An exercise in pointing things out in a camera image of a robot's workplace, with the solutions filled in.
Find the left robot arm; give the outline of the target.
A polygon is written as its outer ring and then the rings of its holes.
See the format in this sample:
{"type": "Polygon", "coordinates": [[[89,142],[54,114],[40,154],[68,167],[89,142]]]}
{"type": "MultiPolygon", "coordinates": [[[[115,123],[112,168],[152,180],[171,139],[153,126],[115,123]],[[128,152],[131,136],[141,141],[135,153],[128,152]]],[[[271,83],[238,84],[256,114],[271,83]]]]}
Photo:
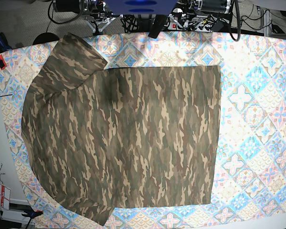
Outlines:
{"type": "Polygon", "coordinates": [[[168,31],[229,32],[232,20],[240,28],[239,4],[235,0],[179,0],[168,16],[168,31]]]}

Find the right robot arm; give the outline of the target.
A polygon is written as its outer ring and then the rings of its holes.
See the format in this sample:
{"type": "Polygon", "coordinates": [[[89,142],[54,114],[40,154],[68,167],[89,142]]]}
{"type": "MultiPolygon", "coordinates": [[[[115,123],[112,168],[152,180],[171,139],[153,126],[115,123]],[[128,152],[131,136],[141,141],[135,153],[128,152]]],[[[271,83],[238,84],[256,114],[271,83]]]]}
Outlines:
{"type": "Polygon", "coordinates": [[[57,25],[70,23],[80,17],[88,23],[93,35],[102,35],[104,29],[120,15],[114,14],[103,0],[53,0],[48,7],[48,18],[57,25]],[[54,12],[72,12],[76,16],[57,22],[53,18],[54,12]]]}

